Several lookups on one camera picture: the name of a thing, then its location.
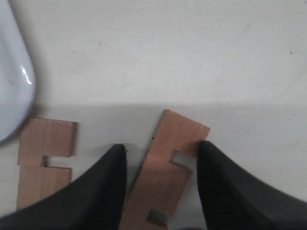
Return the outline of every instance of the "wooden piece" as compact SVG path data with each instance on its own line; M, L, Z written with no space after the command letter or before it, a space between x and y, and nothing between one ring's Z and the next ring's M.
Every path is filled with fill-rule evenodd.
M29 119L20 135L18 165L43 166L44 156L69 157L75 129L75 122Z
M170 162L175 151L196 157L197 144L210 129L171 110L166 110L152 141L140 175L125 204L120 230L165 230L146 221L151 208L174 215L191 171Z
M18 184L17 209L32 205L67 186L71 169L21 166Z
M32 205L67 186L71 169L44 167L47 156L71 155L77 123L31 118L21 131L17 209Z

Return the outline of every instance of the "white surface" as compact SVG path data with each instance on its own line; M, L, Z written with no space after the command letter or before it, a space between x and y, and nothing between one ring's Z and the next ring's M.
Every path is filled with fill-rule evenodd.
M24 120L33 104L35 76L7 0L0 0L0 141Z
M35 66L35 115L80 122L76 156L52 164L76 178L121 142L131 178L172 108L210 126L209 140L254 175L307 201L304 0L11 4ZM17 151L17 140L0 147L2 213L16 202ZM195 178L171 229L192 223L204 225Z

